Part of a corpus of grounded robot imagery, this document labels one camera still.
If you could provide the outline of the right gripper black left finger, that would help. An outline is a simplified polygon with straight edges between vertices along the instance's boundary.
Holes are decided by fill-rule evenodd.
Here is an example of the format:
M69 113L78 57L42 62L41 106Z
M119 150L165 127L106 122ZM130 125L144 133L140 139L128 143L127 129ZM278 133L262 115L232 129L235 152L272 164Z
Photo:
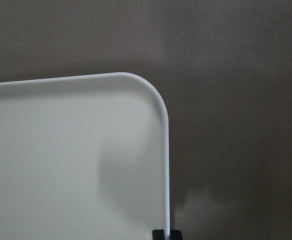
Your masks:
M153 230L152 240L165 240L164 230Z

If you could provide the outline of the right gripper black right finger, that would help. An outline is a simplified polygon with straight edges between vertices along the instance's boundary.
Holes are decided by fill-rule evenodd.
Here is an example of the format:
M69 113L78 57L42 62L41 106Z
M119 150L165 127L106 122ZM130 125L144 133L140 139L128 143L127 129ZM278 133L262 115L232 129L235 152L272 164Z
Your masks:
M183 240L182 232L178 229L171 229L170 240Z

